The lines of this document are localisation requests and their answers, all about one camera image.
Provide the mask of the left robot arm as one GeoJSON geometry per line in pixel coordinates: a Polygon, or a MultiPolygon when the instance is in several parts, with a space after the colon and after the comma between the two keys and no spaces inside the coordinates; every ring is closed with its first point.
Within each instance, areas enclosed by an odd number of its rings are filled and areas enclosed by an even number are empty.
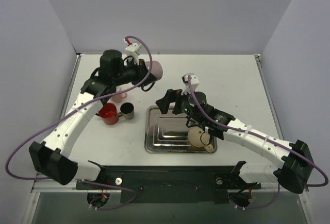
{"type": "Polygon", "coordinates": [[[99,67],[85,81],[63,120],[41,143],[30,145],[35,170],[62,185],[71,182],[78,172],[78,163],[69,159],[74,144],[93,116],[112,95],[118,94],[117,88],[128,83],[143,88],[162,76],[158,61],[130,55],[123,58],[122,53],[114,49],[104,51],[99,67]]]}

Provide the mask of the lilac ceramic mug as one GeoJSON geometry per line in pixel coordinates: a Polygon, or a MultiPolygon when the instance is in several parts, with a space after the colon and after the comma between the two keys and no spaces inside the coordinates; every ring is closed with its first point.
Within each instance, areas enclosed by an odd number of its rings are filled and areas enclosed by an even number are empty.
{"type": "Polygon", "coordinates": [[[148,78],[145,80],[144,84],[149,85],[160,80],[163,76],[163,69],[161,64],[158,61],[152,62],[152,69],[151,73],[149,74],[148,78]]]}

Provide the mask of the cream ceramic mug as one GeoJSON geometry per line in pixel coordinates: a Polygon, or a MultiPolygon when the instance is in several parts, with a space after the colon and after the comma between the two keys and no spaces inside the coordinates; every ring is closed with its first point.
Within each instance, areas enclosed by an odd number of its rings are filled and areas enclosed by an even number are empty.
{"type": "Polygon", "coordinates": [[[203,131],[199,127],[192,127],[188,132],[188,142],[196,148],[204,148],[208,153],[214,151],[214,146],[211,144],[212,136],[203,131]]]}

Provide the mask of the small dark brown cup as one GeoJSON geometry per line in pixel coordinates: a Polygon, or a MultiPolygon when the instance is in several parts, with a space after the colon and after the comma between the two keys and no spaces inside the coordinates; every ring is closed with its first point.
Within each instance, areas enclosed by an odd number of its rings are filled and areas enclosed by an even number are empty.
{"type": "Polygon", "coordinates": [[[134,105],[130,102],[125,102],[120,106],[118,117],[124,117],[126,120],[132,120],[135,115],[134,105]]]}

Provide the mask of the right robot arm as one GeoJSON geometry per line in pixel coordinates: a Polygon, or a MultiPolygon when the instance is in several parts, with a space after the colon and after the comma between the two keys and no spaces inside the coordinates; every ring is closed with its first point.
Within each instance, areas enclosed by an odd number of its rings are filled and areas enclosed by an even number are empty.
{"type": "Polygon", "coordinates": [[[216,137],[238,144],[268,160],[267,164],[240,161],[230,175],[235,187],[250,183],[278,183],[286,190],[301,194],[313,170],[313,158],[308,145],[297,140],[289,142],[268,136],[220,111],[206,102],[206,96],[197,92],[195,98],[181,90],[168,90],[167,97],[156,102],[162,113],[174,103],[173,114],[185,114],[187,123],[201,129],[202,138],[216,137]]]}

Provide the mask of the red ceramic mug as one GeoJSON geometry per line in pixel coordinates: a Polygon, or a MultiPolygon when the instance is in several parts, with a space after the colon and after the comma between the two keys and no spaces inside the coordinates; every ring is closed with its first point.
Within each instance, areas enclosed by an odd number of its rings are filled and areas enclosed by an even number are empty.
{"type": "Polygon", "coordinates": [[[115,125],[119,121],[117,107],[113,103],[106,103],[96,115],[100,117],[106,125],[115,125]]]}

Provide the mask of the pink faceted ceramic mug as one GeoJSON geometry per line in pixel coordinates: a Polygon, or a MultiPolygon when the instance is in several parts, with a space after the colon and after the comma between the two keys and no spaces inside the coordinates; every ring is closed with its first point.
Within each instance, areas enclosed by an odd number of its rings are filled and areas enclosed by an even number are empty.
{"type": "Polygon", "coordinates": [[[124,99],[127,98],[127,93],[122,93],[122,87],[121,86],[117,86],[116,87],[116,94],[113,95],[111,97],[111,101],[114,103],[120,103],[121,101],[123,101],[124,99]]]}

